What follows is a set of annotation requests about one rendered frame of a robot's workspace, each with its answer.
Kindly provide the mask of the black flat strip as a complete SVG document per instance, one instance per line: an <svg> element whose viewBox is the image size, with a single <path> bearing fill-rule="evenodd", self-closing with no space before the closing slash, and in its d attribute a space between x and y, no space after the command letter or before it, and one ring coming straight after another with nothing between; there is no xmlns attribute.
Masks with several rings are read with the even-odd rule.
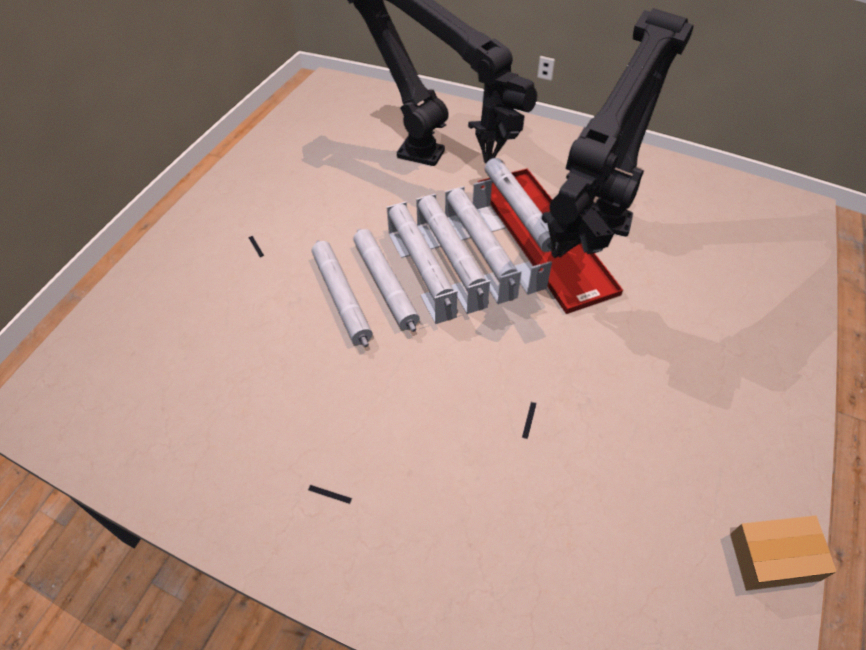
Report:
<svg viewBox="0 0 866 650"><path fill-rule="evenodd" d="M311 492L314 492L314 493L317 493L320 495L324 495L324 496L327 496L327 497L330 497L330 498L333 498L333 499L336 499L336 500L339 500L339 501L342 501L342 502L345 502L348 504L350 504L351 500L352 500L352 498L350 498L350 497L347 497L347 496L344 496L344 495L341 495L341 494L338 494L338 493L335 493L335 492L332 492L332 491L329 491L326 489L322 489L322 488L319 488L319 487L316 487L313 485L309 486L308 491L311 491Z"/></svg>
<svg viewBox="0 0 866 650"><path fill-rule="evenodd" d="M249 240L251 241L251 243L252 243L253 247L255 248L256 252L258 253L259 257L260 258L263 257L264 254L261 251L260 247L258 246L257 242L255 241L253 235L249 237Z"/></svg>
<svg viewBox="0 0 866 650"><path fill-rule="evenodd" d="M533 416L534 416L534 412L535 412L535 408L536 408L536 403L535 403L535 402L531 402L531 404L530 404L530 408L529 408L529 411L528 411L528 415L527 415L527 419L526 419L526 423L525 423L525 427L524 427L524 431L523 431L522 438L528 439L529 432L530 432L530 428L531 428L531 424L532 424L532 420L533 420Z"/></svg>

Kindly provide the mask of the red scrap tray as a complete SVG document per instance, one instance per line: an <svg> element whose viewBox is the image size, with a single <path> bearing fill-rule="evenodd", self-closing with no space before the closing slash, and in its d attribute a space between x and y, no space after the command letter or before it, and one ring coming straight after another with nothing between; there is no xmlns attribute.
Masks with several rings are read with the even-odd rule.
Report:
<svg viewBox="0 0 866 650"><path fill-rule="evenodd" d="M541 212L550 212L552 198L528 168L511 173ZM566 314L622 296L619 283L595 253L584 253L582 243L561 258L543 252L493 182L490 205L533 266L552 261L547 287Z"/></svg>

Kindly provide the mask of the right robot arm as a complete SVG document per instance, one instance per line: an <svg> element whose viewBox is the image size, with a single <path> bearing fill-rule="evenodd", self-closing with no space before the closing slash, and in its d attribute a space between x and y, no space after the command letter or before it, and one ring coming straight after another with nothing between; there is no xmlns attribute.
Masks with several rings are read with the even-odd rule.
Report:
<svg viewBox="0 0 866 650"><path fill-rule="evenodd" d="M497 39L473 29L434 0L387 1L451 46L474 71L478 71L479 82L485 83L483 101L497 104L497 107L482 105L481 126L500 128L503 138L516 139L523 130L525 115L514 109L532 111L537 91L533 81L511 73L513 57L510 50ZM431 134L435 133L435 128L446 126L444 122L449 117L447 106L433 89L428 90L423 85L384 1L348 2L353 2L365 20L402 98L403 124L412 137L408 134L406 146L404 140L397 150L397 158L436 166L445 146L436 143ZM418 106L421 101L424 103ZM500 107L500 104L505 106Z"/></svg>

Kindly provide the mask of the brown cardboard box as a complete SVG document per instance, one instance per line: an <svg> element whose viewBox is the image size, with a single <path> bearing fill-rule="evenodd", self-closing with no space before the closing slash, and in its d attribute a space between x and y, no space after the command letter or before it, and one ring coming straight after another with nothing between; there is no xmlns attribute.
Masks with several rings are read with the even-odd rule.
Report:
<svg viewBox="0 0 866 650"><path fill-rule="evenodd" d="M742 523L730 536L746 591L818 582L836 573L817 515Z"/></svg>

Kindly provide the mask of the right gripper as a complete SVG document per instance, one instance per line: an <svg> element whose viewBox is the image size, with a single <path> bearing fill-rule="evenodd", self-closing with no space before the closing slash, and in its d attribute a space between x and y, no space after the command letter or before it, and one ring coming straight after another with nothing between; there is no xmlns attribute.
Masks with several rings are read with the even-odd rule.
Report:
<svg viewBox="0 0 866 650"><path fill-rule="evenodd" d="M487 103L484 101L483 101L482 105L497 107L497 104L491 104L491 103ZM481 121L469 121L468 122L468 128L470 128L470 129L475 128L476 129L475 135L477 137L480 148L482 150L484 163L487 163L489 161L489 159L496 158L498 152L501 150L501 148L507 142L506 138L503 138L502 133L500 131L500 128L498 128L498 129L486 129L485 127L481 126ZM478 138L478 136L479 136L479 138ZM481 139L486 139L486 140L483 141ZM497 142L497 144L496 144L495 149L493 150L495 141Z"/></svg>

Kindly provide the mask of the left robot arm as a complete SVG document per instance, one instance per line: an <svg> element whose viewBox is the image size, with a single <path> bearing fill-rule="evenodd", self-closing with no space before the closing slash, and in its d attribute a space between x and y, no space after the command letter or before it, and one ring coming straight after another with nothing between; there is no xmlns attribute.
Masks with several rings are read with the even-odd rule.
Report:
<svg viewBox="0 0 866 650"><path fill-rule="evenodd" d="M644 173L637 168L640 146L669 67L682 54L693 26L685 17L644 10L633 31L633 40L641 42L638 49L602 109L571 145L565 168L570 172L549 209L565 233L580 233L584 253L603 251L614 234L629 235L633 212L627 209ZM595 196L599 199L593 203Z"/></svg>

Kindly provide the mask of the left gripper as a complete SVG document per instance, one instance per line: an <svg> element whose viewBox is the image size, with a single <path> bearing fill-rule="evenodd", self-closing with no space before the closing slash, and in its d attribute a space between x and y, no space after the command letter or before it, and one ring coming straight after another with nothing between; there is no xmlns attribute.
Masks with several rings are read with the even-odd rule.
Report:
<svg viewBox="0 0 866 650"><path fill-rule="evenodd" d="M544 212L541 219L544 223L547 223L551 239L551 255L554 258L563 251L558 256L559 258L562 257L569 250L582 243L579 232L565 233L550 212ZM556 242L558 242L557 249Z"/></svg>

